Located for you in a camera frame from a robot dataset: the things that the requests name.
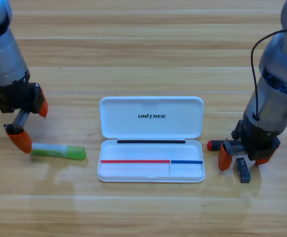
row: wood grain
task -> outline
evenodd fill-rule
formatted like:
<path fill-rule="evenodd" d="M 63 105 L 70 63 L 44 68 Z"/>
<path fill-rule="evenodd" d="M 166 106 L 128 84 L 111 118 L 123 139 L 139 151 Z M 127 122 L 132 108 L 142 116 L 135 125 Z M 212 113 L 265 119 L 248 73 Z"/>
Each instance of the wood grain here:
<path fill-rule="evenodd" d="M 287 128 L 268 164 L 247 160 L 247 185 L 206 149 L 241 119 L 251 47 L 280 28 L 284 2 L 11 0 L 13 33 L 49 103 L 48 117 L 31 115 L 25 129 L 34 142 L 84 146 L 88 159 L 21 153 L 2 126 L 15 114 L 0 113 L 0 237 L 287 237 Z M 201 97 L 206 179 L 100 182 L 99 100 L 112 95 Z"/>

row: black object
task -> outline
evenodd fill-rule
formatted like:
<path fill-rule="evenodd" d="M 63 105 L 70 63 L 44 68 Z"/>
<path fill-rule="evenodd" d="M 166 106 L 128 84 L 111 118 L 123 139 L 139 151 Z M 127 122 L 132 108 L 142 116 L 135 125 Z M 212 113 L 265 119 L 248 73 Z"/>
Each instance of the black object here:
<path fill-rule="evenodd" d="M 243 115 L 243 120 L 239 120 L 236 129 L 231 133 L 233 139 L 241 140 L 249 160 L 271 158 L 281 143 L 277 137 L 279 134 L 281 131 L 269 132 L 254 126 L 246 113 Z"/>
<path fill-rule="evenodd" d="M 236 165 L 238 169 L 240 182 L 248 184 L 251 180 L 251 176 L 250 176 L 249 169 L 247 167 L 247 163 L 244 160 L 244 158 L 237 158 Z"/>

